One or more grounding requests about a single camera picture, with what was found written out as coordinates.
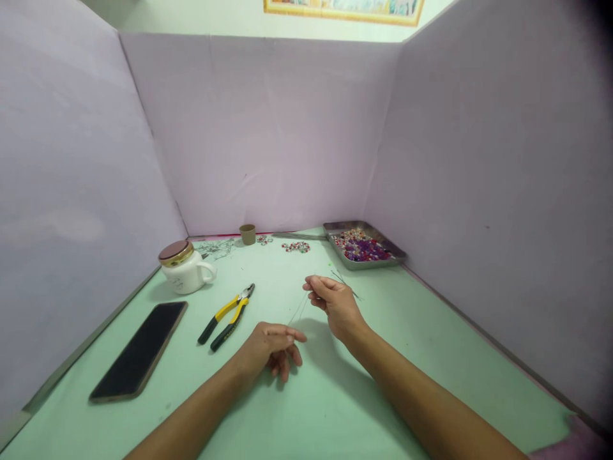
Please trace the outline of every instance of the smartphone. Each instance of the smartphone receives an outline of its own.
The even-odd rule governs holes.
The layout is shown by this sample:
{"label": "smartphone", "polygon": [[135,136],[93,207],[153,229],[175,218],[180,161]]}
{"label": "smartphone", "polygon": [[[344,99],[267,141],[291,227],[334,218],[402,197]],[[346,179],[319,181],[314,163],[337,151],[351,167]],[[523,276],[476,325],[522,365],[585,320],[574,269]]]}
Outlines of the smartphone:
{"label": "smartphone", "polygon": [[156,305],[91,392],[89,400],[107,403],[141,394],[186,308],[187,302]]}

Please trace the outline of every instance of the pile of beads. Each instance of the pile of beads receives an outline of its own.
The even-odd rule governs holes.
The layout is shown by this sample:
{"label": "pile of beads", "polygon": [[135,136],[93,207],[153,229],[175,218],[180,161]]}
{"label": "pile of beads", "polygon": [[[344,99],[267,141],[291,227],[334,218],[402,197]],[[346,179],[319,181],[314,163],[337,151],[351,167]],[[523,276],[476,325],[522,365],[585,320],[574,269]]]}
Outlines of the pile of beads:
{"label": "pile of beads", "polygon": [[305,243],[303,241],[299,241],[297,243],[291,243],[291,244],[283,244],[281,245],[281,247],[285,248],[285,252],[294,252],[294,251],[300,251],[300,254],[305,254],[308,251],[310,251],[311,246],[308,245],[308,243]]}
{"label": "pile of beads", "polygon": [[265,235],[259,236],[257,239],[257,242],[260,243],[262,246],[266,246],[268,243],[272,243],[274,240],[272,238],[269,238]]}
{"label": "pile of beads", "polygon": [[335,236],[334,241],[345,257],[354,262],[386,260],[392,255],[377,240],[369,238],[362,230],[351,229]]}

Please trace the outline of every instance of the mug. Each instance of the mug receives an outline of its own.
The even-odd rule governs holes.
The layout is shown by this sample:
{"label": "mug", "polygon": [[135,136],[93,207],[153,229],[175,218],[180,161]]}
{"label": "mug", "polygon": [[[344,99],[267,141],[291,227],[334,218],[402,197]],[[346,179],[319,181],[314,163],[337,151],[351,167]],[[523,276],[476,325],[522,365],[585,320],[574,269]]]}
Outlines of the mug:
{"label": "mug", "polygon": [[166,246],[158,256],[162,272],[177,294],[190,294],[217,277],[217,269],[202,260],[189,241]]}

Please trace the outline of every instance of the small cup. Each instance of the small cup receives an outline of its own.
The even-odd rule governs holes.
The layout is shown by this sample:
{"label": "small cup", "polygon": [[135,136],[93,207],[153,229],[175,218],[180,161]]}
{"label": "small cup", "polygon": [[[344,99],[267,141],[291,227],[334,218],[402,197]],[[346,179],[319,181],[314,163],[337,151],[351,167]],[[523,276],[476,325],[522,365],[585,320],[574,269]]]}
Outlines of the small cup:
{"label": "small cup", "polygon": [[245,246],[255,244],[255,225],[247,224],[239,228]]}
{"label": "small cup", "polygon": [[204,262],[200,252],[186,240],[166,246],[158,260],[172,290],[177,294],[193,293],[217,276],[217,269]]}

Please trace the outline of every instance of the purple wall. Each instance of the purple wall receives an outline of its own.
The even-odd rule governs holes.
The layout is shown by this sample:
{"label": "purple wall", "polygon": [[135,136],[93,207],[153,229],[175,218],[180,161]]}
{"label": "purple wall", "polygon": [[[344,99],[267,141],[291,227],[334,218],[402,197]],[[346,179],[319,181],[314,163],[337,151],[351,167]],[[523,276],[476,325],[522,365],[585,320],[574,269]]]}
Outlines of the purple wall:
{"label": "purple wall", "polygon": [[184,237],[117,31],[0,2],[0,433]]}
{"label": "purple wall", "polygon": [[191,235],[361,215],[402,44],[121,39]]}
{"label": "purple wall", "polygon": [[605,423],[611,80],[569,1],[462,0],[403,49],[365,219]]}

